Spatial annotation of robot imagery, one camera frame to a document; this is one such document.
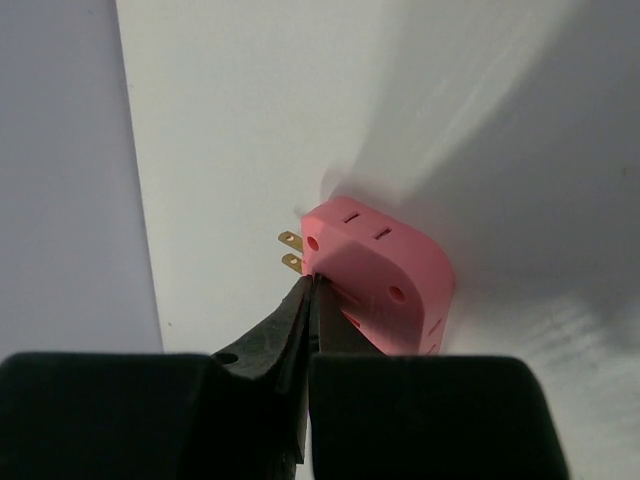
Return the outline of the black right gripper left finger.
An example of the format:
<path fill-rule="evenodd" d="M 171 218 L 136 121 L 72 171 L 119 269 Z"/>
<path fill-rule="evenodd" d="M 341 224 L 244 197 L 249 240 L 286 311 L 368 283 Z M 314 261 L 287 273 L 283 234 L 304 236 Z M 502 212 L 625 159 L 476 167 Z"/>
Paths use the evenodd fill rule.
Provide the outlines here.
<path fill-rule="evenodd" d="M 211 355 L 27 352 L 1 365 L 5 479 L 291 479 L 304 460 L 299 279 Z"/>

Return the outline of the pink plug adapter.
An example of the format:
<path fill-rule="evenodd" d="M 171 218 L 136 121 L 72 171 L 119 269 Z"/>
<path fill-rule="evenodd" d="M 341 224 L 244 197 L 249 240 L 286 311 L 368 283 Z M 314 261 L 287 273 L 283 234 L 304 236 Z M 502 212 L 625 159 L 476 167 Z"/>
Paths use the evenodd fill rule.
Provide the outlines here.
<path fill-rule="evenodd" d="M 346 318 L 387 355 L 439 353 L 456 278 L 421 231 L 345 196 L 317 206 L 300 231 L 279 234 L 282 262 L 328 279 Z"/>

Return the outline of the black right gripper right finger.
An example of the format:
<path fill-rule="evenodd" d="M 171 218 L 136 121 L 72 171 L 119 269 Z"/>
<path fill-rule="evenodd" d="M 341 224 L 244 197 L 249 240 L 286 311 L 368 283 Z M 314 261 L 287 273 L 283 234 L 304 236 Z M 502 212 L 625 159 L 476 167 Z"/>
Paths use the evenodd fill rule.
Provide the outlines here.
<path fill-rule="evenodd" d="M 309 306 L 316 478 L 569 477 L 545 394 L 523 361 L 384 355 L 322 276 Z"/>

